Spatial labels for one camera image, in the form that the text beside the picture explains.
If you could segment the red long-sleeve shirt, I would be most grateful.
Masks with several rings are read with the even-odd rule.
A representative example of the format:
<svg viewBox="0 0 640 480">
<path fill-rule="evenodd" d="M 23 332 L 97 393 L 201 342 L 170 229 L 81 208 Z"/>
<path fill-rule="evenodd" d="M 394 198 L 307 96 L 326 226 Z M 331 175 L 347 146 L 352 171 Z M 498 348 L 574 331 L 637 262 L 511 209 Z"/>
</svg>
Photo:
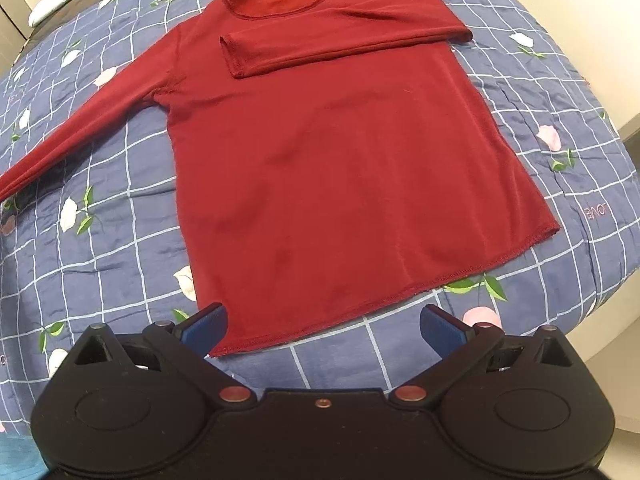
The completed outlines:
<svg viewBox="0 0 640 480">
<path fill-rule="evenodd" d="M 502 266 L 559 229 L 451 45 L 442 0 L 214 0 L 2 174 L 10 197 L 150 105 L 212 356 Z"/>
</svg>

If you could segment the blue floral plaid quilt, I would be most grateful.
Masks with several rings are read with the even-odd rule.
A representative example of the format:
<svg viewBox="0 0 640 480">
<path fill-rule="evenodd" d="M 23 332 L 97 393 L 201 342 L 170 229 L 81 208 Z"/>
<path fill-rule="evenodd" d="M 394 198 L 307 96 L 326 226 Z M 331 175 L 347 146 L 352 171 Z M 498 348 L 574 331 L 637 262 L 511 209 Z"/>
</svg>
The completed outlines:
<svg viewBox="0 0 640 480">
<path fill-rule="evenodd" d="M 73 0 L 32 34 L 1 81 L 9 167 L 172 26 L 212 0 Z M 639 180 L 603 106 L 518 0 L 445 0 L 472 29 L 456 49 L 502 135 L 560 224 L 551 240 L 482 278 L 285 346 L 221 361 L 254 388 L 388 390 L 435 353 L 431 302 L 490 307 L 512 334 L 572 330 L 639 264 Z M 84 329 L 135 333 L 195 309 L 165 116 L 142 110 L 1 207 L 1 427 L 29 430 L 49 376 Z"/>
</svg>

